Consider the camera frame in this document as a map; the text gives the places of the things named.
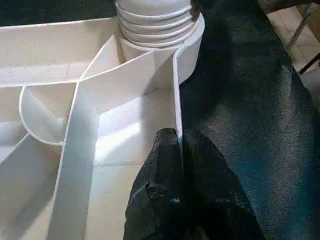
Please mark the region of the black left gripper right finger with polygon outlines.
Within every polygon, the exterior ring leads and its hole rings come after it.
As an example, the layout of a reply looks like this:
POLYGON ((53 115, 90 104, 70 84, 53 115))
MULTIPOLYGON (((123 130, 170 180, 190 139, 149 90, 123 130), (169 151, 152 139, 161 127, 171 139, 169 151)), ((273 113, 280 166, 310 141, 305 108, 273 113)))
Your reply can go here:
POLYGON ((265 239, 238 177, 215 144, 198 131, 184 132, 183 172, 188 207, 201 239, 265 239))

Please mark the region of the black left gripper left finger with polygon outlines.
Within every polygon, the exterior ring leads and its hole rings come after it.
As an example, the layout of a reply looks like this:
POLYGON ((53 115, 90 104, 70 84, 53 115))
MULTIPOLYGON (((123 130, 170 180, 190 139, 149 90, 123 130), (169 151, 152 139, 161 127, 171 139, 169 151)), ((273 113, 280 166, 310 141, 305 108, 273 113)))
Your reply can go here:
POLYGON ((123 239, 181 240, 184 180, 176 130, 159 130, 130 191, 123 239))

